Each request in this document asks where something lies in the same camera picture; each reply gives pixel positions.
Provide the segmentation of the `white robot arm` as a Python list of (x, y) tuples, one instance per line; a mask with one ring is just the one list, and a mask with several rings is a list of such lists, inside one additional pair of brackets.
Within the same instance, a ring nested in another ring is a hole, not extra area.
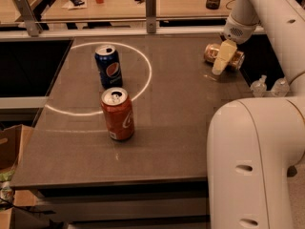
[(211, 229), (294, 229), (287, 171), (305, 151), (305, 21), (295, 0), (236, 0), (229, 26), (262, 24), (291, 93), (222, 106), (207, 136)]

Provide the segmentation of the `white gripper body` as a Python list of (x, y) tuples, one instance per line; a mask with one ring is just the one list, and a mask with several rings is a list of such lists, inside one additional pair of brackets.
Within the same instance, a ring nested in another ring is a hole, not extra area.
[(257, 16), (234, 17), (230, 14), (223, 33), (226, 39), (230, 39), (236, 44), (243, 44), (250, 39), (257, 24)]

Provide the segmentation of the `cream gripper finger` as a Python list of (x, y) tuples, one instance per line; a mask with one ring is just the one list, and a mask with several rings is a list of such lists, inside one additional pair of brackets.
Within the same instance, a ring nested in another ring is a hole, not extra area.
[(229, 39), (223, 41), (213, 63), (212, 73), (214, 75), (221, 75), (225, 68), (228, 66), (236, 51), (237, 45), (234, 41)]

